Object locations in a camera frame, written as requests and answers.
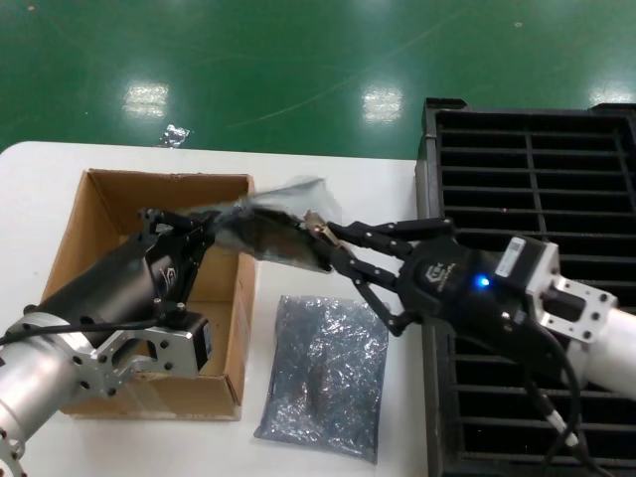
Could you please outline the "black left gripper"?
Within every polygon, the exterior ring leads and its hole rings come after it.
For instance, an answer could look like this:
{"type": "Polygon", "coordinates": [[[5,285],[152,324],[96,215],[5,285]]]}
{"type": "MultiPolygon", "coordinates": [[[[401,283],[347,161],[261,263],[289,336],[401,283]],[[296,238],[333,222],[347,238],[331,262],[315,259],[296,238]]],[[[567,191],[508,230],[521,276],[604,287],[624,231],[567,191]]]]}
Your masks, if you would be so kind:
{"type": "Polygon", "coordinates": [[[218,215],[141,209],[137,236],[44,299],[37,310],[83,329],[143,322],[186,328],[197,319],[185,302],[215,243],[206,230],[218,215]]]}

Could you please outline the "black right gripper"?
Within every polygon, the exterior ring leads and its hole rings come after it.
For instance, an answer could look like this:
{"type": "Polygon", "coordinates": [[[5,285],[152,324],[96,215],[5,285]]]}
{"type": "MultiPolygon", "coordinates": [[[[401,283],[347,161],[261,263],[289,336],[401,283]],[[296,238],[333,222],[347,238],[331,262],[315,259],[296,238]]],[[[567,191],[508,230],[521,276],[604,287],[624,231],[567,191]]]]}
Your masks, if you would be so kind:
{"type": "Polygon", "coordinates": [[[524,294],[508,289],[495,276],[498,257],[448,237],[455,234],[450,219],[418,219],[377,226],[329,222],[327,226],[339,240],[386,254],[410,253],[410,243],[421,241],[404,261],[398,278],[358,260],[345,248],[329,247],[327,252],[332,268],[353,282],[395,337],[413,320],[405,313],[393,314],[373,286],[397,294],[405,312],[445,322],[456,334],[470,339],[501,339],[528,319],[524,294]]]}

